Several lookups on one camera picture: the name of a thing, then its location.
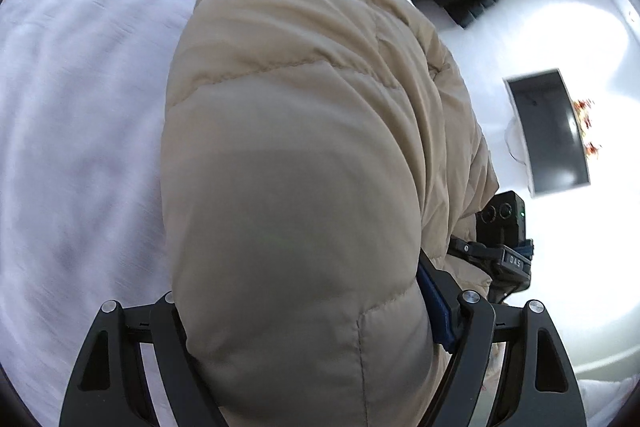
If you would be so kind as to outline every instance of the cable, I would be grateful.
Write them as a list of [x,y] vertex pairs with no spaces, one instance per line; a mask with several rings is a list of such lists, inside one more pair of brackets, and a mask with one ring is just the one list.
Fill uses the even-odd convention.
[[505,300],[507,297],[510,297],[511,295],[513,295],[514,291],[516,291],[517,289],[518,289],[518,286],[514,286],[514,287],[512,287],[512,288],[509,290],[509,292],[508,292],[508,293],[505,293],[505,294],[504,294],[504,297],[503,297],[502,299],[500,299],[500,301],[498,302],[498,304],[502,304],[502,303],[504,302],[504,300]]
[[513,126],[513,124],[515,123],[515,121],[516,121],[515,117],[514,117],[514,118],[511,118],[511,121],[509,122],[509,124],[508,124],[508,126],[507,126],[507,129],[505,129],[505,130],[504,130],[504,142],[507,144],[507,150],[509,151],[509,154],[511,155],[511,157],[512,157],[514,160],[516,160],[516,162],[518,162],[520,165],[524,165],[524,166],[526,166],[527,164],[526,164],[526,163],[524,163],[524,161],[522,161],[522,160],[518,160],[518,159],[516,158],[516,156],[514,156],[514,155],[513,155],[513,152],[511,152],[511,146],[509,145],[509,138],[508,138],[508,136],[507,136],[507,133],[509,132],[509,130],[510,130],[510,128],[511,128],[511,126]]

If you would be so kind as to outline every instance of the beige puffer jacket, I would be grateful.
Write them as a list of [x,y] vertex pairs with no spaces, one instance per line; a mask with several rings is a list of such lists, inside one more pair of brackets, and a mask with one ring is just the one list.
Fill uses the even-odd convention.
[[418,252],[486,291],[446,246],[472,237],[497,182],[414,6],[197,0],[161,188],[188,349],[232,427],[417,424],[445,360]]

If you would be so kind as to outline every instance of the camera lens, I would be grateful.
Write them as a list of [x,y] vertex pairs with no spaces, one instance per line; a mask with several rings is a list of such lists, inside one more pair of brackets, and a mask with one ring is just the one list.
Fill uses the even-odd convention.
[[502,219],[508,219],[513,214],[513,209],[509,203],[503,203],[500,205],[500,217]]
[[484,223],[492,223],[495,221],[495,217],[497,213],[495,212],[495,207],[493,205],[486,207],[482,213],[480,214],[480,219]]

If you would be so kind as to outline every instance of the white wall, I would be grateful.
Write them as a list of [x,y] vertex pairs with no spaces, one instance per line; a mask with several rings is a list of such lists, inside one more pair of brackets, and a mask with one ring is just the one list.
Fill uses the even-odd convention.
[[[511,303],[548,306],[578,377],[640,372],[640,46],[622,15],[611,0],[501,0],[462,30],[438,7],[423,9],[460,65],[501,189],[526,200],[532,285]],[[503,78],[550,68],[573,98],[596,102],[602,151],[591,187],[531,200],[504,142],[513,109]]]

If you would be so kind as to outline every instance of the television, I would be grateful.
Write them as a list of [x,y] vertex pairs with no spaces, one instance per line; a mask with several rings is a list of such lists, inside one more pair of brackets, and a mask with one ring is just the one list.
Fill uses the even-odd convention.
[[524,138],[531,195],[588,185],[580,124],[560,71],[505,82]]

